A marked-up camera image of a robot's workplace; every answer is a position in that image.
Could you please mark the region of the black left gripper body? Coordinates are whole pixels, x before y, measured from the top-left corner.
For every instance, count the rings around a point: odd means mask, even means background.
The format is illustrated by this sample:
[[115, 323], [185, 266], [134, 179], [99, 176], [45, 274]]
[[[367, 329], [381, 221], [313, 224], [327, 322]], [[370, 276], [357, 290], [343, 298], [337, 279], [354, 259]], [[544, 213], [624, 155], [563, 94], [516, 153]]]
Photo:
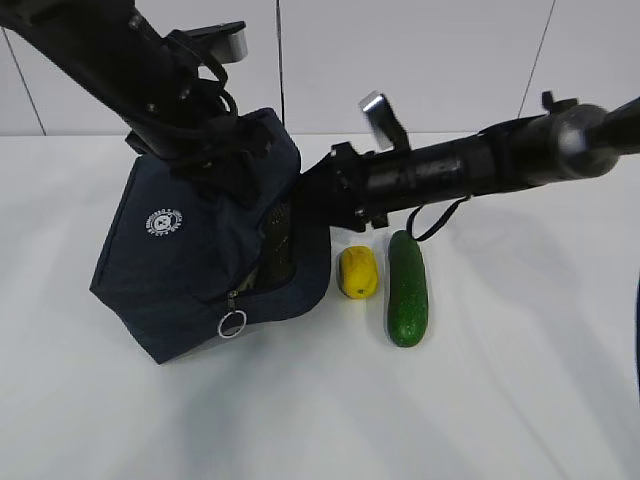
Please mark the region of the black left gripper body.
[[197, 195], [253, 208], [264, 191], [258, 166], [273, 150], [272, 123], [271, 112], [221, 115], [195, 129], [132, 121], [126, 143], [140, 161]]

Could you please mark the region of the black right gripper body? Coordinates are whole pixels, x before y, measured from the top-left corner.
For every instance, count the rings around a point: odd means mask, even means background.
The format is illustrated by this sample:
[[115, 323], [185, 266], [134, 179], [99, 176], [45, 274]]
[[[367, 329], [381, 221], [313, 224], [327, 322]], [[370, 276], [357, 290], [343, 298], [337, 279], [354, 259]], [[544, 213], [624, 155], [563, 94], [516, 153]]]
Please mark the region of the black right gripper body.
[[333, 145], [328, 155], [330, 194], [328, 223], [354, 232], [389, 226], [387, 213], [373, 211], [365, 179], [364, 156], [350, 142]]

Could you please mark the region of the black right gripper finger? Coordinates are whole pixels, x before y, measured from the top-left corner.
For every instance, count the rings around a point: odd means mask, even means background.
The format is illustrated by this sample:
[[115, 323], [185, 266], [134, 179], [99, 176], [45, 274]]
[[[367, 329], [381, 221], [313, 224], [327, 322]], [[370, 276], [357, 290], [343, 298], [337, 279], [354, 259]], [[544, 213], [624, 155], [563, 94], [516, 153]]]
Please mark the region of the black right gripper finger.
[[332, 151], [327, 152], [311, 168], [300, 173], [289, 199], [293, 226], [334, 226], [332, 211], [333, 170]]

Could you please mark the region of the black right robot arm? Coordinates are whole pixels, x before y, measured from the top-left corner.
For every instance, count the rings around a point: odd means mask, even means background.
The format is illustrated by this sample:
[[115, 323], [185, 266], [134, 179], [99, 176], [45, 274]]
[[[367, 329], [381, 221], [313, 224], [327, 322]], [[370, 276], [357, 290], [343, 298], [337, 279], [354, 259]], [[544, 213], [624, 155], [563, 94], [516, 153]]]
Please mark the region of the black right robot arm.
[[395, 211], [601, 177], [620, 157], [638, 153], [638, 100], [607, 111], [545, 91], [541, 102], [542, 115], [414, 148], [387, 97], [373, 92], [360, 108], [380, 151], [332, 146], [302, 174], [293, 203], [316, 224], [363, 232], [387, 226]]

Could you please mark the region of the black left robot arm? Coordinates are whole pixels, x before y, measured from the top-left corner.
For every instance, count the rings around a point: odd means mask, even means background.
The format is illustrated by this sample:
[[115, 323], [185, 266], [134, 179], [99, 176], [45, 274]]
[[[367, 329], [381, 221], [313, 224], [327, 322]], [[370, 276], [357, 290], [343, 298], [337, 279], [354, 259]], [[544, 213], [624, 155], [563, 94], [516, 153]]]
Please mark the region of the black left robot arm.
[[239, 114], [224, 68], [247, 55], [245, 22], [160, 36], [132, 1], [4, 1], [1, 24], [128, 124], [135, 151], [205, 194], [257, 203], [250, 162], [273, 138]]

